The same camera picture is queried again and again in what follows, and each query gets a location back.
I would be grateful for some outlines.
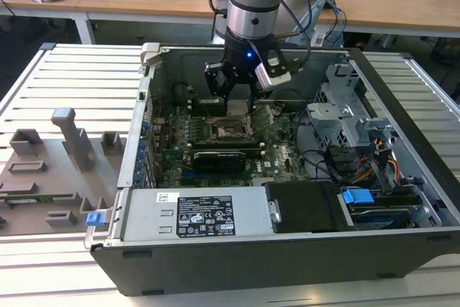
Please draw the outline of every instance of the black plastic cover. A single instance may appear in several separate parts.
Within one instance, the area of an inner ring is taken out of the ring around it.
[[[269,201],[278,204],[281,222],[275,233],[343,232],[348,230],[337,198],[340,188],[328,181],[265,184]]]

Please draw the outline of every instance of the gray fixture block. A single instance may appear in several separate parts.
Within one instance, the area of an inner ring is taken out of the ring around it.
[[[10,162],[6,168],[11,174],[38,173],[46,170],[46,164],[43,161]]]
[[[118,132],[104,132],[101,137],[101,146],[104,155],[123,154],[123,143]]]
[[[4,183],[0,185],[0,193],[5,194],[32,194],[36,193],[37,190],[36,183]]]
[[[96,209],[101,210],[101,209],[107,209],[107,208],[108,206],[107,206],[106,201],[104,200],[104,198],[100,197],[98,200],[98,207]]]
[[[0,229],[3,229],[6,226],[6,219],[0,217]]]
[[[77,218],[71,210],[48,211],[46,222],[50,226],[75,226],[77,224]]]
[[[42,140],[34,129],[18,129],[9,141],[18,156],[35,156],[37,153],[34,150],[34,145],[41,143]]]
[[[52,201],[60,206],[73,206],[81,204],[81,197],[75,192],[71,197],[54,197]]]
[[[93,206],[89,202],[89,200],[85,197],[81,202],[80,206],[80,214],[89,214],[90,212],[94,211]]]
[[[10,203],[8,203],[7,200],[5,199],[0,199],[0,210],[9,210],[12,208],[12,205]]]
[[[75,158],[80,170],[86,171],[90,167],[88,156],[91,146],[84,129],[77,129],[75,125],[75,110],[73,108],[58,108],[51,117],[51,122],[58,126],[65,138],[65,150]]]

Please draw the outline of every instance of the red wire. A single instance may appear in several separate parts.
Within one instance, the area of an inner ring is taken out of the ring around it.
[[[356,165],[356,168],[358,168],[356,169],[356,175],[359,174],[359,166],[365,161],[367,161],[367,157],[363,157],[362,159],[359,160],[358,164]]]

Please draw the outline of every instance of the barcode sticker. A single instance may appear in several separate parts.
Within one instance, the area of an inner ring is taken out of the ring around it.
[[[179,195],[178,192],[159,192],[157,193],[157,203],[176,203]]]

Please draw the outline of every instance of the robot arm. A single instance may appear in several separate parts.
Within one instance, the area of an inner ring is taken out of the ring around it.
[[[205,69],[213,95],[227,102],[236,84],[247,84],[252,109],[255,99],[290,81],[291,74],[300,70],[299,63],[286,61],[272,34],[279,6],[280,0],[229,0],[223,59],[207,64]],[[225,77],[221,84],[217,81],[219,72]]]

